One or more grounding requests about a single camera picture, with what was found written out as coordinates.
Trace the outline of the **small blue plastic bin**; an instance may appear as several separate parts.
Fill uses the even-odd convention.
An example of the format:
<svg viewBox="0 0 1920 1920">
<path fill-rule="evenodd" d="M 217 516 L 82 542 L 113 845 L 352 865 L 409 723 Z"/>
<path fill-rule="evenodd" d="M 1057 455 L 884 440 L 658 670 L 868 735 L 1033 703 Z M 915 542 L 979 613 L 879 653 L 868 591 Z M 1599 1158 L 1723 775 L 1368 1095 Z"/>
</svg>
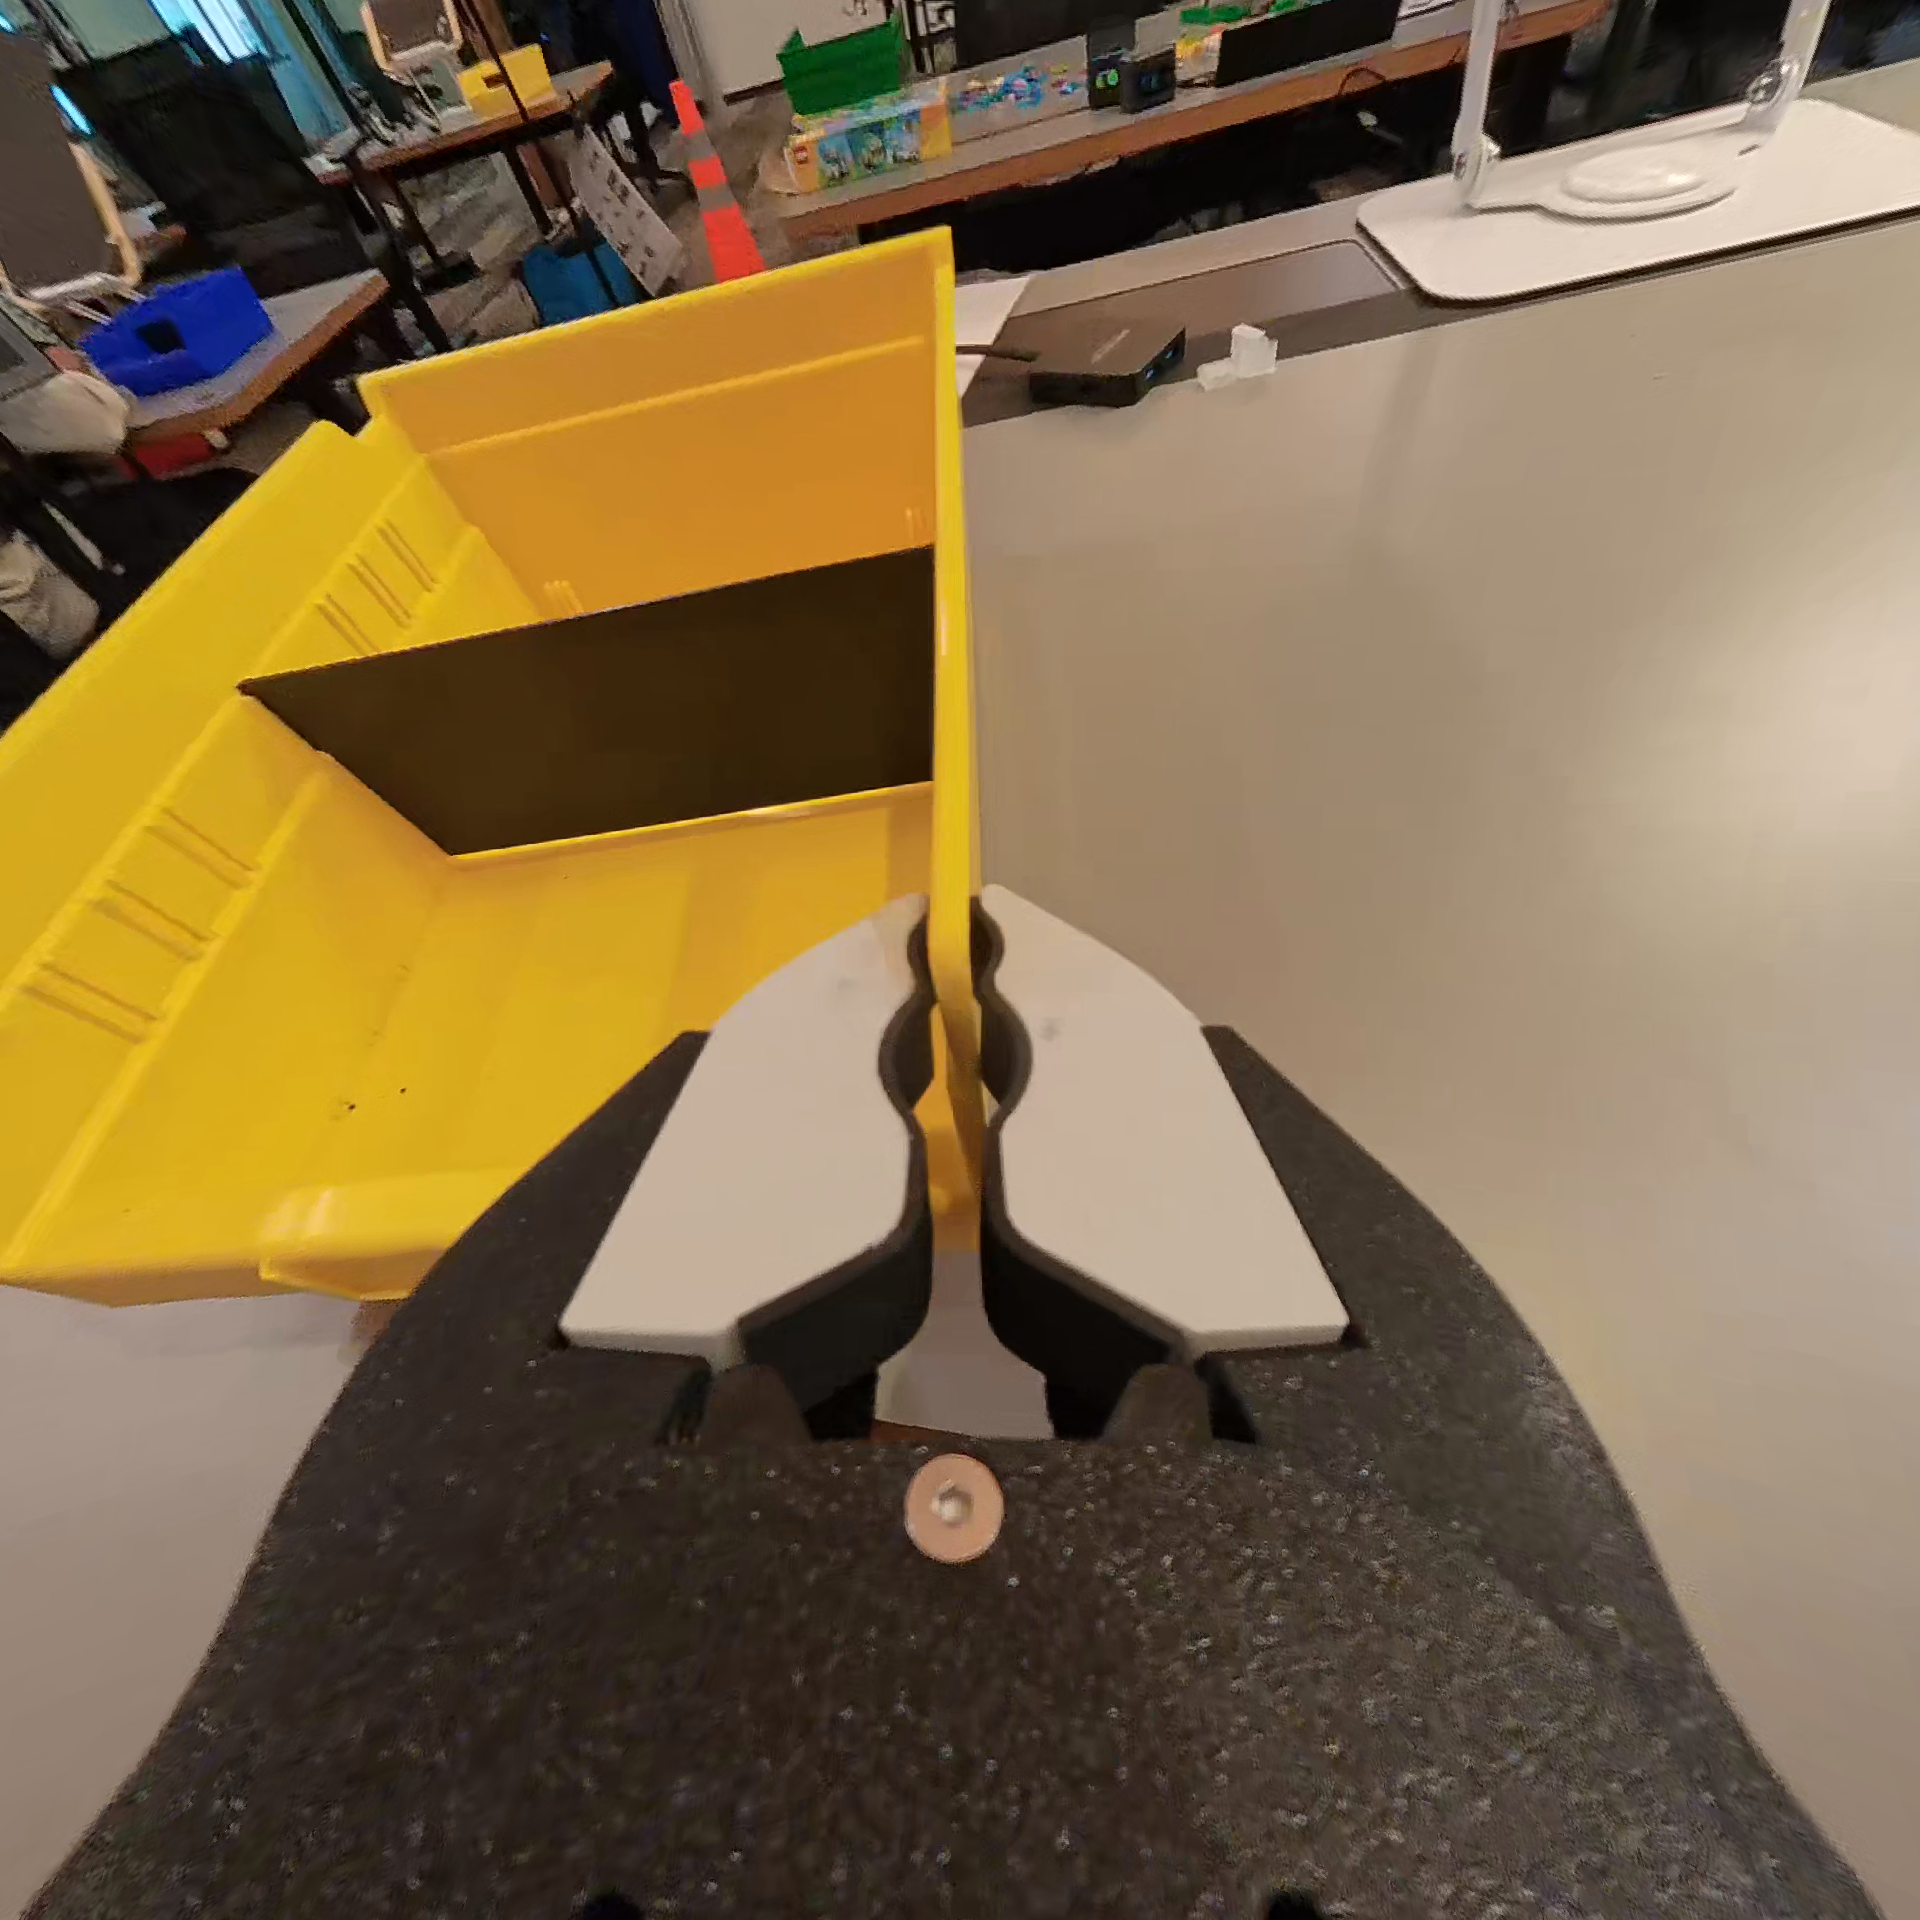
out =
<svg viewBox="0 0 1920 1920">
<path fill-rule="evenodd" d="M 274 336 L 274 315 L 242 267 L 158 283 L 80 341 L 88 365 L 130 396 L 204 386 Z"/>
</svg>

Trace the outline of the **long black box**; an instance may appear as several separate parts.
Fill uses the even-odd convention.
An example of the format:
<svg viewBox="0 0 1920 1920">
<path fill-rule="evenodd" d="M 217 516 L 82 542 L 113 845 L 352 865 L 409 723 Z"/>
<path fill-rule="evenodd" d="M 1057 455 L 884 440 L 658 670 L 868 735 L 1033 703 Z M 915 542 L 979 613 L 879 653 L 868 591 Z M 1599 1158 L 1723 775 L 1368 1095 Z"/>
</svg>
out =
<svg viewBox="0 0 1920 1920">
<path fill-rule="evenodd" d="M 1394 36 L 1400 12 L 1404 2 L 1270 2 L 1223 27 L 1210 81 L 1237 87 L 1368 52 Z"/>
</svg>

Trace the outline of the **black usb hub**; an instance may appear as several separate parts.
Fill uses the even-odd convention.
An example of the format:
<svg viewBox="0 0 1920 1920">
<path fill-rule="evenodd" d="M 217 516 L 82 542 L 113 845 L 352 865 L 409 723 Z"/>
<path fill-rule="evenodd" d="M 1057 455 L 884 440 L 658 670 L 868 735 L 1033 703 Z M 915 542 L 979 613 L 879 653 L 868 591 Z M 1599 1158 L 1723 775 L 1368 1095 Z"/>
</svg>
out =
<svg viewBox="0 0 1920 1920">
<path fill-rule="evenodd" d="M 1188 353 L 1184 327 L 1123 323 L 1097 327 L 1088 336 L 1054 350 L 959 346 L 957 357 L 977 372 L 1019 372 L 1019 392 L 1033 407 L 1129 407 L 1180 372 Z"/>
</svg>

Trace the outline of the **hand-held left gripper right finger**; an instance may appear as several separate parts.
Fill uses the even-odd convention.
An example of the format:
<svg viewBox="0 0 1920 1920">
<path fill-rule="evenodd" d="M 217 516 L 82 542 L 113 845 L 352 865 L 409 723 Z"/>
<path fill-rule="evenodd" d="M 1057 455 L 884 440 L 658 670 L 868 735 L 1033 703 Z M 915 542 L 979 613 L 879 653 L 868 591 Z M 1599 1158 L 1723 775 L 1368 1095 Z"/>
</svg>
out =
<svg viewBox="0 0 1920 1920">
<path fill-rule="evenodd" d="M 1338 1347 L 1343 1306 L 1210 1030 L 1004 883 L 977 895 L 984 1308 L 1054 1432 L 1152 1366 Z"/>
</svg>

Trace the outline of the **wood-framed black panel stand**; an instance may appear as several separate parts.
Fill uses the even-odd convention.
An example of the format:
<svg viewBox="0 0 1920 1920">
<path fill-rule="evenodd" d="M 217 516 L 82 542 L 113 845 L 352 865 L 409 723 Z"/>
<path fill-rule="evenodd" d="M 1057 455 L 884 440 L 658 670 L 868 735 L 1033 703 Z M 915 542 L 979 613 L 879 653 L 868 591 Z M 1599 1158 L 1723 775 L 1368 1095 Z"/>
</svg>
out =
<svg viewBox="0 0 1920 1920">
<path fill-rule="evenodd" d="M 1808 101 L 1832 2 L 1790 2 L 1742 106 L 1504 157 L 1485 131 L 1499 2 L 1474 2 L 1449 178 L 1358 201 L 1437 303 L 1504 303 L 1915 215 L 1915 135 Z"/>
</svg>

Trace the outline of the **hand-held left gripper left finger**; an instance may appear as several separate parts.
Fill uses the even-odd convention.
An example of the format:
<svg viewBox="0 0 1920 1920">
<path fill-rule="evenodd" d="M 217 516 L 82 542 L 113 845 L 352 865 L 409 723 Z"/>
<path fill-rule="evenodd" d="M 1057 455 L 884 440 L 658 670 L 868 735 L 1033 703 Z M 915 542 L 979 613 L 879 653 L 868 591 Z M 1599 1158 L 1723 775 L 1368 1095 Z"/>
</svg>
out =
<svg viewBox="0 0 1920 1920">
<path fill-rule="evenodd" d="M 564 1308 L 568 1347 L 762 1366 L 802 1410 L 879 1375 L 932 1308 L 932 1012 L 928 895 L 739 997 Z"/>
</svg>

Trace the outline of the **white sign board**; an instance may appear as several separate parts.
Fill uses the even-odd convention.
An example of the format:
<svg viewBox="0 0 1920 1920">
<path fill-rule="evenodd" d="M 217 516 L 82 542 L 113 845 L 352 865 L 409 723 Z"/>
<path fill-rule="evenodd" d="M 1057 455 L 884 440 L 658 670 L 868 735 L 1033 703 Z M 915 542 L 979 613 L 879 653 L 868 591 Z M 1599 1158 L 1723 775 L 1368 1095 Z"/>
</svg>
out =
<svg viewBox="0 0 1920 1920">
<path fill-rule="evenodd" d="M 687 267 L 687 248 L 612 147 L 589 127 L 575 135 L 572 178 L 575 201 L 623 257 L 635 283 L 645 297 L 663 297 Z"/>
</svg>

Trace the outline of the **wooden side table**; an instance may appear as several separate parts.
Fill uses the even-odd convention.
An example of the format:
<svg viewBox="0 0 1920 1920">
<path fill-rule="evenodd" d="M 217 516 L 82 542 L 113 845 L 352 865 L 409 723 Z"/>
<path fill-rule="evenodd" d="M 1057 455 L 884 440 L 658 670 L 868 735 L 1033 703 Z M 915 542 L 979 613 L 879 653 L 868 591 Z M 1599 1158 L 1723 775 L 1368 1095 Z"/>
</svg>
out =
<svg viewBox="0 0 1920 1920">
<path fill-rule="evenodd" d="M 400 245 L 457 346 L 542 327 L 515 278 L 519 257 L 535 245 L 600 235 L 575 201 L 579 131 L 595 131 L 648 201 L 684 185 L 658 157 L 658 108 L 612 63 L 572 68 L 552 81 L 560 101 L 542 117 L 479 125 L 455 108 L 440 127 L 347 135 L 309 161 L 322 187 L 337 187 L 350 210 L 373 215 L 375 231 Z"/>
</svg>

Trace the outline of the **green plastic bin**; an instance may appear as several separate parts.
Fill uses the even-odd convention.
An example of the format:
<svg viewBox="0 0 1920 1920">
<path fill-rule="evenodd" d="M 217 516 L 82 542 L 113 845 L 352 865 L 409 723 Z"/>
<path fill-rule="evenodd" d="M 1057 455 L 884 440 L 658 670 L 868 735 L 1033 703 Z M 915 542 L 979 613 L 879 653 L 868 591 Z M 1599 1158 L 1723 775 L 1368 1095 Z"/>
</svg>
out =
<svg viewBox="0 0 1920 1920">
<path fill-rule="evenodd" d="M 912 81 L 908 23 L 902 12 L 884 12 L 830 41 L 805 41 L 802 28 L 790 28 L 778 63 L 790 111 L 802 118 L 892 98 Z"/>
</svg>

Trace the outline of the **white printed paper sheet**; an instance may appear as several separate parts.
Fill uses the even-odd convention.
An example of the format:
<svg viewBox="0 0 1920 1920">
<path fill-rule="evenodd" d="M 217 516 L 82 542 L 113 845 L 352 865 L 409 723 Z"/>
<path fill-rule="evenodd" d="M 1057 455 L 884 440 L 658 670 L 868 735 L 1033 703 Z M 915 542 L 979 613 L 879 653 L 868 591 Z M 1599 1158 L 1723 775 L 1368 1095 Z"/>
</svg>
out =
<svg viewBox="0 0 1920 1920">
<path fill-rule="evenodd" d="M 957 392 L 965 396 L 977 375 L 997 368 L 1027 372 L 1039 358 L 1039 350 L 1019 350 L 1004 341 L 1004 327 L 1012 323 L 1019 298 L 1027 291 L 1027 278 L 965 278 L 953 290 L 953 353 L 957 353 Z"/>
</svg>

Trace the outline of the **black bin divider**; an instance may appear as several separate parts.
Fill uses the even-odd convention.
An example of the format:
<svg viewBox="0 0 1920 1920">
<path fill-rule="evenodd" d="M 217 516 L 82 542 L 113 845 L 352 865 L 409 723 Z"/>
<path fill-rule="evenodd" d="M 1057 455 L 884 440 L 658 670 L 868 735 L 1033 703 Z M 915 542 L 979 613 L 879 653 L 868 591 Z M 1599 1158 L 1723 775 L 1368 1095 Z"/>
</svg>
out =
<svg viewBox="0 0 1920 1920">
<path fill-rule="evenodd" d="M 242 682 L 448 853 L 934 773 L 934 548 Z"/>
</svg>

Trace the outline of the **yellow plastic bin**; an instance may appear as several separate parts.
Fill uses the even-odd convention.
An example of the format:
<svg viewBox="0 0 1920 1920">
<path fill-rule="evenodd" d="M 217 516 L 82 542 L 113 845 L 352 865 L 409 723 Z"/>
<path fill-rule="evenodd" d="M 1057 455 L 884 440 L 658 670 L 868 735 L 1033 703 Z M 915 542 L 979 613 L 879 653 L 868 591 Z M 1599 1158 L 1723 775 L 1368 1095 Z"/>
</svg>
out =
<svg viewBox="0 0 1920 1920">
<path fill-rule="evenodd" d="M 684 1030 L 928 895 L 979 1158 L 944 231 L 367 375 L 4 730 L 4 1282 L 405 1296 Z M 934 773 L 448 853 L 242 682 L 934 548 Z"/>
</svg>

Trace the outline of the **grey top side table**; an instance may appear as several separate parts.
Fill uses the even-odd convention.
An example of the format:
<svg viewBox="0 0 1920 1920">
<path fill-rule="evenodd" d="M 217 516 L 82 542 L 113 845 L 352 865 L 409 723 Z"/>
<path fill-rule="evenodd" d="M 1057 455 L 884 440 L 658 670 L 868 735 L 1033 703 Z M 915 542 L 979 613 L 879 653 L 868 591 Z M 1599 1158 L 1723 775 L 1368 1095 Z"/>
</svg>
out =
<svg viewBox="0 0 1920 1920">
<path fill-rule="evenodd" d="M 268 298 L 270 336 L 205 381 L 163 396 L 137 396 L 123 450 L 175 440 L 217 440 L 255 421 L 274 402 L 300 402 L 317 421 L 347 423 L 364 416 L 343 402 L 337 375 L 325 368 L 352 346 L 395 298 L 378 268 L 277 291 Z"/>
</svg>

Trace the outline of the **orange traffic cone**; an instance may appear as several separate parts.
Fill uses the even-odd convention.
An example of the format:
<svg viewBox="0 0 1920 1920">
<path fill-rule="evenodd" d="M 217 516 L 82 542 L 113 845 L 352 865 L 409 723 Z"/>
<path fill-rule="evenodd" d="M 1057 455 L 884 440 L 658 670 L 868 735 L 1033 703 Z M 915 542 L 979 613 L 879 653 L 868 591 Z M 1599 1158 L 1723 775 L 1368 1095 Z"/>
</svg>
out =
<svg viewBox="0 0 1920 1920">
<path fill-rule="evenodd" d="M 748 226 L 748 215 L 732 192 L 732 176 L 710 138 L 693 90 L 684 77 L 670 81 L 670 106 L 687 150 L 687 178 L 703 215 L 714 280 L 743 280 L 765 272 L 755 230 Z"/>
</svg>

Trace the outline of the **long wooden table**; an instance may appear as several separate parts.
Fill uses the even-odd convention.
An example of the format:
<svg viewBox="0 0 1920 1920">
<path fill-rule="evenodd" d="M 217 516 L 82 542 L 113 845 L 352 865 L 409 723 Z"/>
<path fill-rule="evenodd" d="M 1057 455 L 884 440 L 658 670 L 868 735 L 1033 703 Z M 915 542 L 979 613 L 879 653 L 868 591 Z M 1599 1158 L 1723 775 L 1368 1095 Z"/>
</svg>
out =
<svg viewBox="0 0 1920 1920">
<path fill-rule="evenodd" d="M 1054 87 L 1039 108 L 973 108 L 959 92 L 973 81 L 1003 77 L 984 63 L 948 77 L 944 157 L 924 157 L 882 176 L 854 176 L 818 192 L 797 192 L 784 147 L 762 157 L 762 187 L 780 231 L 802 245 L 864 245 L 892 230 L 953 221 L 959 205 L 994 201 L 1018 192 L 1083 178 L 1129 157 L 1165 153 L 1207 135 L 1263 118 L 1298 117 L 1322 106 L 1368 101 L 1383 87 L 1457 73 L 1469 47 L 1469 2 L 1415 2 L 1394 33 L 1324 60 L 1250 73 L 1235 87 L 1180 81 L 1169 106 L 1124 111 L 1093 108 Z"/>
</svg>

